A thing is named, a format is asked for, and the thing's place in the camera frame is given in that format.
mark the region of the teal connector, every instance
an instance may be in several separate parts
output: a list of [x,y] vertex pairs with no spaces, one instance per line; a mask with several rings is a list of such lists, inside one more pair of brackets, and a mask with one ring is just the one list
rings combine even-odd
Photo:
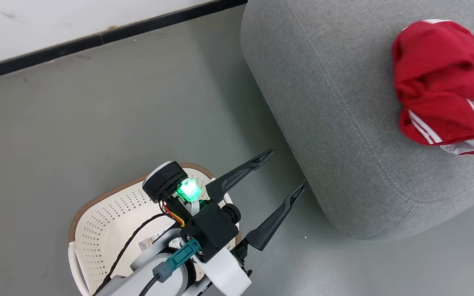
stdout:
[[191,238],[165,262],[162,262],[153,268],[153,275],[158,276],[159,282],[165,282],[171,277],[173,271],[186,263],[186,261],[195,255],[200,249],[201,244],[199,244],[195,238]]
[[166,262],[170,268],[175,271],[181,267],[188,259],[195,255],[201,249],[201,244],[195,239],[191,238],[186,244],[184,244],[180,250],[176,251]]

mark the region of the white plastic basket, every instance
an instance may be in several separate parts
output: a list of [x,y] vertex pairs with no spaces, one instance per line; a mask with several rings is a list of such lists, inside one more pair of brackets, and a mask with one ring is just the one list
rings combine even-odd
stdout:
[[[208,200],[205,185],[214,179],[213,174],[192,163],[180,165],[199,185],[202,191],[199,199]],[[72,276],[82,296],[94,294],[134,230],[147,219],[160,214],[158,204],[151,202],[142,190],[146,177],[147,174],[96,197],[75,215],[69,234],[68,257]],[[231,202],[226,194],[220,206]],[[168,217],[160,217],[141,229],[112,276],[130,275],[133,272],[130,264],[173,223]],[[228,247],[234,246],[235,239]]]

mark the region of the wire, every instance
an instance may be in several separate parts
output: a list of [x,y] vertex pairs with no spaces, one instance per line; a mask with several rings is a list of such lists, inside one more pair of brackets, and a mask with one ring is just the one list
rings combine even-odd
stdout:
[[151,281],[149,281],[145,287],[142,289],[142,291],[140,292],[139,296],[145,296],[147,291],[149,291],[149,289],[156,283],[156,281],[158,281],[158,275],[155,275]]
[[186,226],[186,223],[184,223],[184,220],[181,219],[177,214],[170,211],[169,208],[167,208],[166,204],[163,203],[163,206],[164,206],[164,210],[166,210],[166,212],[169,215],[171,215],[173,218],[175,218],[176,221],[178,221],[180,223],[180,227],[184,228],[184,226]]
[[162,200],[159,200],[158,201],[158,207],[160,208],[160,212],[162,212],[163,214],[165,214],[167,217],[169,217],[170,219],[173,219],[173,217],[171,217],[171,215],[169,215],[165,210],[164,208],[162,208],[162,203],[163,201]]
[[109,273],[105,276],[103,282],[100,284],[100,286],[98,287],[98,289],[96,289],[96,292],[94,292],[93,296],[96,296],[96,294],[98,294],[98,292],[100,292],[100,290],[102,290],[105,285],[107,285],[107,283],[109,283],[109,281],[111,280],[111,275],[113,274],[113,271],[114,269],[116,268],[116,266],[118,265],[118,262],[120,261],[120,258],[122,257],[122,255],[124,255],[124,252],[126,251],[126,249],[129,247],[129,244],[133,241],[133,239],[135,238],[135,236],[137,235],[137,233],[142,229],[144,228],[145,225],[148,225],[149,223],[151,223],[153,220],[157,219],[157,218],[160,218],[160,217],[165,217],[166,215],[165,214],[158,214],[158,215],[154,215],[153,217],[151,217],[150,219],[146,220],[144,223],[142,223],[134,232],[133,234],[131,235],[131,237],[128,239],[128,241],[125,243],[124,245],[124,248],[122,248],[122,250],[120,251],[120,253],[118,253],[118,256],[116,257],[116,260],[114,261],[113,265],[111,266],[111,270],[109,270]]

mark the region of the gray fabric cushion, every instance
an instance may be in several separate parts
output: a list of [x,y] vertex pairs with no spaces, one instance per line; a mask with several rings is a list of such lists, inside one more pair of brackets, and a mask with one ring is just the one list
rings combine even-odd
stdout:
[[325,214],[390,240],[474,205],[474,156],[420,146],[397,127],[391,45],[422,19],[474,33],[474,2],[250,0],[242,49]]

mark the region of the black cable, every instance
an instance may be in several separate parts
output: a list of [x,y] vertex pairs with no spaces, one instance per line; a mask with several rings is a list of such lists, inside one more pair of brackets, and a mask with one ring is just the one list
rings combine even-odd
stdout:
[[96,292],[94,292],[93,296],[96,296],[96,294],[98,294],[98,292],[100,292],[100,290],[102,290],[105,285],[107,283],[109,283],[109,281],[111,280],[111,275],[113,274],[113,271],[114,269],[116,268],[118,262],[120,261],[120,258],[122,257],[122,255],[124,255],[124,252],[126,251],[126,249],[129,247],[129,244],[131,244],[131,242],[133,241],[133,239],[135,238],[135,236],[137,235],[137,233],[142,229],[144,228],[145,225],[148,225],[149,223],[151,223],[153,220],[157,219],[157,218],[160,218],[160,217],[165,217],[166,215],[165,214],[158,214],[158,215],[154,215],[153,217],[151,217],[150,219],[146,220],[144,223],[142,223],[134,232],[133,234],[131,235],[131,237],[128,239],[128,241],[125,243],[124,245],[124,248],[120,251],[120,253],[118,253],[118,256],[116,257],[116,260],[114,261],[113,265],[111,266],[111,270],[109,270],[109,273],[105,276],[103,282],[100,284],[100,286],[98,287],[98,289],[96,289]]
[[155,275],[151,281],[149,281],[149,283],[147,283],[147,285],[145,285],[145,287],[142,289],[142,291],[140,292],[139,296],[145,296],[145,294],[147,293],[147,291],[149,291],[149,289],[156,283],[156,281],[158,281],[158,275]]

